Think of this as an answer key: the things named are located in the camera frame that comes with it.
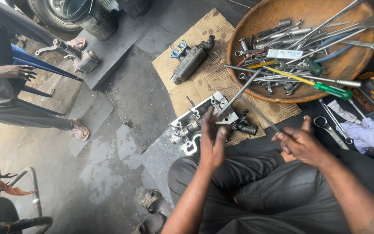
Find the chair leg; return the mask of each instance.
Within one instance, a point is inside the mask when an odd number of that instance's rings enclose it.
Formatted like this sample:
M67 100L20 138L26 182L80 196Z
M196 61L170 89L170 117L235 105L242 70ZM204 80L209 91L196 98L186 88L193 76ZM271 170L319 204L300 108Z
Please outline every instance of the chair leg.
M27 54L23 49L19 48L16 45L11 44L11 47L14 53L13 65L29 65L83 82L82 78L79 78L74 74L71 74L49 63L39 60L38 58Z
M43 96L43 97L47 97L47 98L53 97L51 94L45 93L43 91L40 91L40 90L35 89L33 87L29 87L27 85L24 85L22 91L25 91L25 92L28 92L28 93L34 93L34 94L37 94L37 95L40 95L40 96Z
M26 102L24 100L21 100L21 99L17 99L17 104L20 105L20 106L23 106L23 107L29 107L29 108L33 108L33 109L37 109L39 111L43 111L45 112L46 114L50 114L50 115L58 115L58 116L64 116L64 114L61 114L61 113L58 113L58 112L55 112L55 111L52 111L50 109L46 109L44 107L39 107L37 105L34 105L32 103L29 103L29 102Z

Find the yellow screwdriver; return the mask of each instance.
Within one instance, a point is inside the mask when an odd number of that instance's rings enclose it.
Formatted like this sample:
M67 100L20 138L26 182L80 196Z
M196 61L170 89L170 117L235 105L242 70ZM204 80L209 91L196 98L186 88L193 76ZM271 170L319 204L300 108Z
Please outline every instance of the yellow screwdriver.
M281 74L281 75L284 75L284 76L287 76L287 77L291 77L291 78L293 78L295 80L298 80L298 81L301 81L303 83L312 85L316 89L323 90L326 93L329 93L331 95L334 95L334 96L339 97L339 98L344 99L344 100L348 100L348 99L350 99L353 96L353 93L351 93L348 90L339 89L339 88L336 88L334 86L328 86L328 85L325 85L325 84L323 84L321 82L309 81L309 80L306 80L304 78L301 78L301 77L298 77L298 76L295 76L295 75L292 75L292 74L288 74L286 72L277 70L277 69L272 68L272 67L263 66L263 68L265 68L265 69L267 69L267 70L269 70L271 72L276 72L278 74Z

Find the cardboard sheet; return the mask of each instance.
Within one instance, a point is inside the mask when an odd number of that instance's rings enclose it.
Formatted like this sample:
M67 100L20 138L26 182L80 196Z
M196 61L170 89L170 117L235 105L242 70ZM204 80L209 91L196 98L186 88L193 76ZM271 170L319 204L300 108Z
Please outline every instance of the cardboard sheet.
M233 98L239 91L238 86L224 67L227 46L233 30L234 27L219 11L212 9L153 61L153 66L168 90L175 114L178 117L187 112L190 107L186 96L195 104L198 104L217 91L220 91L227 99ZM171 52L182 39L185 39L187 44L192 47L193 45L200 44L201 41L208 41L210 35L214 35L217 40L213 49L207 51L208 56L188 81L175 85L170 78L173 75L174 69L179 65L179 61L170 58ZM296 104L270 103L254 98L246 93L243 96L274 124L301 113L301 109ZM258 132L256 136L235 132L231 136L232 141L230 144L236 145L246 138L252 139L266 136L264 129L269 125L261 117L258 118L245 102L238 99L232 107L236 111L249 109L250 113L247 114L247 118L251 124L258 126Z

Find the rubber hose elbow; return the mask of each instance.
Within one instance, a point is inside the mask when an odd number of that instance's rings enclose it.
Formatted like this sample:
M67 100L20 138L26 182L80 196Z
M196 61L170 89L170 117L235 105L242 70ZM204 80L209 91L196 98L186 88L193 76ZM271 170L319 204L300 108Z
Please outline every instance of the rubber hose elbow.
M200 45L206 49L211 49L214 47L214 42L215 42L214 35L210 35L209 42L202 41Z

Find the green screwdriver handle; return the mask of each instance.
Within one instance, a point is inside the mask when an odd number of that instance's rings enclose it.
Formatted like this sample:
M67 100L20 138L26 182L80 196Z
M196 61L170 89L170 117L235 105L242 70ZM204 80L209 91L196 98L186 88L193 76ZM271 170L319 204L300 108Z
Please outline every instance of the green screwdriver handle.
M328 86L328 85L322 84L321 82L315 83L314 88L323 90L326 93L339 97L343 100L348 100L353 96L353 93L351 93L348 90L339 89L334 86Z
M310 57L305 58L305 62L307 62L308 66L313 70L315 74L320 75L323 73L323 69Z

